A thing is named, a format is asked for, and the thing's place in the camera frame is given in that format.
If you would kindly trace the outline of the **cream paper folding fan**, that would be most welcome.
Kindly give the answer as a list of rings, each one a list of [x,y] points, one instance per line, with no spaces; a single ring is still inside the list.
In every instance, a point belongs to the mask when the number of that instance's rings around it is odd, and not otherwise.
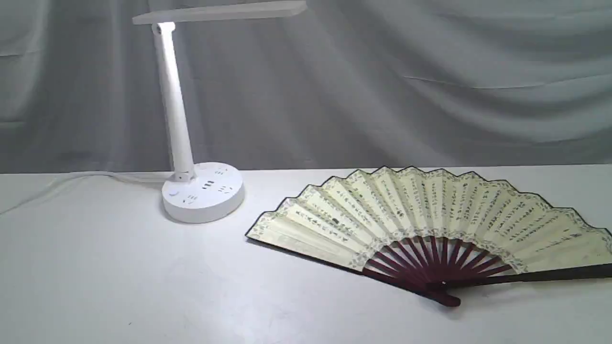
[[[308,184],[245,237],[446,307],[450,290],[611,276],[611,233],[505,179],[414,166]]]

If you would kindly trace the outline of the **white desk lamp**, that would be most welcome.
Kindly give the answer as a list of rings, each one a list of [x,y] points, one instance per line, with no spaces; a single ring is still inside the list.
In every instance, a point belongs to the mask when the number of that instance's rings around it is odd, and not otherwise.
[[[173,166],[161,193],[164,209],[173,220],[185,224],[213,222],[238,209],[245,198],[243,177],[234,166],[193,160],[175,54],[176,24],[293,17],[306,9],[304,0],[282,0],[151,11],[132,18],[135,25],[149,26],[154,36]]]

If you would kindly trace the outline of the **grey backdrop curtain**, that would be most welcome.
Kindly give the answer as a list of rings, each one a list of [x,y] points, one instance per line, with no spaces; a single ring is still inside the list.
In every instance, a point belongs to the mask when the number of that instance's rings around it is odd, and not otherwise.
[[[1,172],[171,170],[151,11],[3,0]],[[179,22],[197,162],[239,169],[611,162],[609,0],[309,0]]]

